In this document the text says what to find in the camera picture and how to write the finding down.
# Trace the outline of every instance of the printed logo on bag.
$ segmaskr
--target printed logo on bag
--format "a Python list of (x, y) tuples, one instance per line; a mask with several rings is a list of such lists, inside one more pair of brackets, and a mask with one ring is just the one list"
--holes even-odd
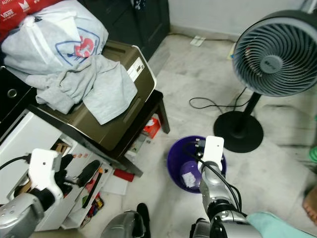
[(26, 0), (24, 0), (23, 3), (18, 2), (18, 4), (23, 9), (23, 11), (27, 11), (27, 10), (30, 9), (30, 6), (29, 6), (29, 4), (28, 4), (28, 2)]
[(7, 20), (11, 17), (13, 17), (15, 15), (15, 13), (12, 11), (12, 9), (0, 14), (0, 16), (3, 18), (3, 20)]
[(12, 2), (12, 0), (3, 0), (3, 1), (1, 1), (2, 5), (5, 5), (5, 4), (9, 3), (9, 2)]
[[(95, 55), (100, 44), (100, 38), (95, 33), (77, 27), (80, 41), (64, 41), (55, 44), (57, 53), (69, 65), (77, 65), (86, 60), (89, 56)], [(74, 46), (73, 52), (65, 53), (64, 49), (69, 45)]]

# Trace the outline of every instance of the red box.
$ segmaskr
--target red box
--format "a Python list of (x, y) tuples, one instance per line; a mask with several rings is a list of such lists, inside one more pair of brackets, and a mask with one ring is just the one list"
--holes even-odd
[(151, 118), (147, 125), (143, 128), (142, 133), (151, 139), (154, 138), (158, 130), (160, 129), (159, 120), (156, 118)]

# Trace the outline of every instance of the label on box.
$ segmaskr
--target label on box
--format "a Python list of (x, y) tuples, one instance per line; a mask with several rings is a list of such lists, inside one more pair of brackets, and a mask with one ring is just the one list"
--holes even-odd
[(143, 69), (144, 69), (144, 64), (141, 58), (138, 57), (134, 61), (134, 63), (131, 65), (131, 67), (128, 69), (128, 74), (133, 82), (138, 78), (138, 76), (143, 71)]

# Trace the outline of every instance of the wooden leg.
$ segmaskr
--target wooden leg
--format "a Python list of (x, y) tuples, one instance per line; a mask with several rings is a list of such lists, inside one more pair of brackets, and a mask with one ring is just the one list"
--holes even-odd
[(162, 126), (162, 130), (168, 134), (170, 129), (169, 129), (169, 124), (168, 124), (168, 119), (165, 111), (165, 106), (163, 102), (163, 98), (160, 99), (158, 103), (158, 110), (157, 110), (158, 118)]
[(141, 177), (143, 172), (136, 167), (130, 160), (128, 160), (125, 156), (120, 159), (120, 163), (127, 168), (127, 170), (138, 177)]

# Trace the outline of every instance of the marble floor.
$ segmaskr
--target marble floor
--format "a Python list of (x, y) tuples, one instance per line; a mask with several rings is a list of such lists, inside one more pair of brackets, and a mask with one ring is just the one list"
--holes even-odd
[[(201, 195), (181, 190), (170, 179), (166, 156), (181, 137), (211, 135), (220, 115), (217, 108), (191, 108), (190, 98), (208, 97), (218, 104), (232, 104), (244, 87), (226, 59), (231, 42), (205, 41), (195, 47), (190, 41), (168, 36), (150, 60), (157, 74), (157, 89), (164, 94), (170, 133), (159, 131), (151, 143), (144, 143), (136, 159), (143, 176), (129, 184), (125, 196), (103, 193), (106, 206), (79, 230), (82, 235), (98, 238), (115, 215), (136, 209), (140, 202), (149, 207), (153, 238), (186, 238), (191, 224), (199, 217), (206, 218)], [(251, 93), (247, 90), (238, 103), (247, 101)], [(312, 88), (291, 97), (262, 97), (254, 112), (264, 128), (260, 147), (245, 154), (224, 150), (227, 180), (240, 190), (245, 213), (269, 211), (314, 235), (317, 226), (301, 204), (305, 189), (317, 181), (308, 158), (316, 143), (316, 96), (316, 88)]]

